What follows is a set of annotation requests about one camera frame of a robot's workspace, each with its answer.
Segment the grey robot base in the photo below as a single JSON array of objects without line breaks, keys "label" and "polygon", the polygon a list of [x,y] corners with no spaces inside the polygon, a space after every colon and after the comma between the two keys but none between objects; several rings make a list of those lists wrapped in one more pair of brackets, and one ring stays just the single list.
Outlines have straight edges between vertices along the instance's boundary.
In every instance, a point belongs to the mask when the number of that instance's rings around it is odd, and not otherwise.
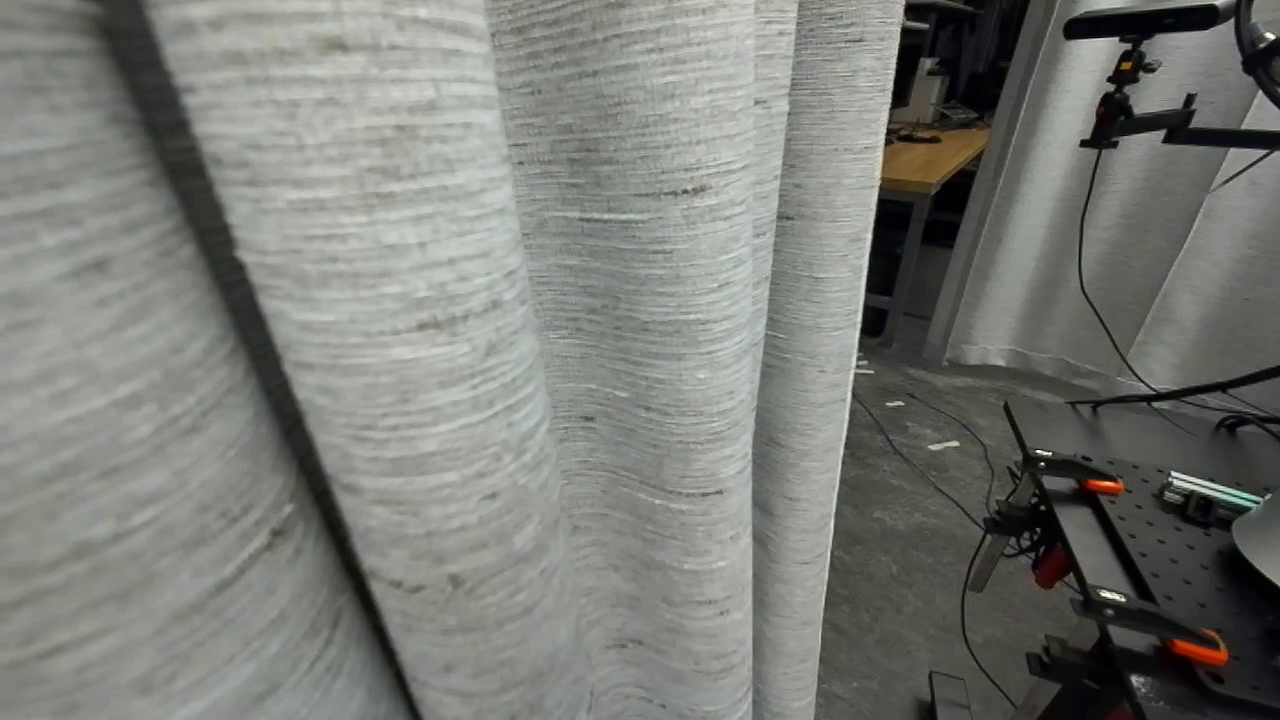
[{"label": "grey robot base", "polygon": [[1267,498],[1260,507],[1246,513],[1232,523],[1235,552],[1280,589],[1280,498]]}]

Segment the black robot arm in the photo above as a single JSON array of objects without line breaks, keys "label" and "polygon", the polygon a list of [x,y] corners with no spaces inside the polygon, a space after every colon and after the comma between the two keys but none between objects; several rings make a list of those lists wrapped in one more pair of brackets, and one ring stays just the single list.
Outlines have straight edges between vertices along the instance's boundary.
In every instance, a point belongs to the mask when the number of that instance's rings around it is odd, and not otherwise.
[{"label": "black robot arm", "polygon": [[1280,38],[1260,22],[1260,0],[1235,0],[1232,33],[1246,77],[1280,109]]}]

